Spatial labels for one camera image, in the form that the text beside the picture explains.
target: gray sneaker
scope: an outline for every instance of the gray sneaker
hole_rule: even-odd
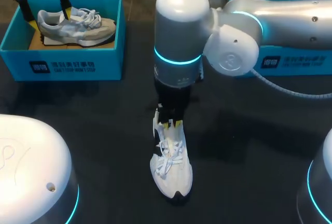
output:
[[[72,7],[71,17],[63,12],[38,13],[38,27],[44,36],[44,45],[79,44],[92,47],[110,43],[115,38],[116,25],[112,19],[101,18],[98,12]]]

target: screw hole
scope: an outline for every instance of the screw hole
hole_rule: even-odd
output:
[[[56,187],[53,183],[46,184],[46,188],[51,192],[54,192],[56,190]]]

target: cardboard insert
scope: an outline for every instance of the cardboard insert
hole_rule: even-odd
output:
[[[114,41],[109,44],[103,44],[96,47],[83,48],[80,45],[69,44],[69,45],[59,45],[59,46],[45,46],[40,39],[40,32],[35,31],[32,37],[29,50],[57,50],[57,49],[110,49],[114,48]]]

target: cyan led ring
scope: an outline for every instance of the cyan led ring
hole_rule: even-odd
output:
[[[311,201],[313,203],[313,205],[316,207],[317,211],[320,213],[320,215],[327,221],[328,224],[332,224],[332,222],[327,219],[327,217],[323,214],[323,212],[320,210],[320,208],[317,206],[313,196],[312,196],[312,193],[311,193],[311,190],[310,190],[310,185],[309,185],[309,173],[310,173],[310,168],[311,168],[311,165],[312,165],[313,161],[311,162],[310,166],[309,166],[309,169],[308,169],[308,176],[307,176],[307,185],[308,185],[308,192],[309,192],[309,195],[310,195],[310,198],[311,198]]]
[[[259,26],[261,28],[262,35],[264,34],[263,25],[261,24],[261,22],[258,20],[257,17],[255,17],[254,15],[252,15],[252,14],[250,14],[248,12],[245,12],[245,11],[234,11],[233,13],[235,13],[235,14],[243,14],[243,15],[246,15],[246,16],[251,17],[252,19],[254,19],[259,24]]]
[[[194,63],[195,61],[199,60],[199,59],[201,58],[201,56],[202,56],[202,55],[200,54],[198,57],[196,57],[195,59],[190,60],[190,61],[186,61],[186,62],[175,62],[175,61],[168,60],[168,59],[162,57],[162,56],[158,53],[158,51],[156,50],[156,47],[155,47],[155,53],[156,53],[157,57],[159,57],[160,59],[162,59],[164,62],[171,63],[171,64],[175,64],[175,65],[187,65],[187,64],[190,64],[190,63]]]
[[[79,186],[77,185],[77,199],[76,199],[76,203],[75,203],[75,207],[72,211],[72,214],[70,215],[68,221],[65,223],[65,224],[69,224],[69,222],[72,220],[75,212],[76,212],[76,208],[77,208],[77,205],[78,205],[78,199],[79,199]]]

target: box logo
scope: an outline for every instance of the box logo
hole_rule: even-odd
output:
[[[47,74],[50,73],[50,69],[45,61],[36,61],[36,62],[29,62],[32,71],[35,74]]]
[[[264,57],[261,68],[277,68],[280,62],[280,56]]]

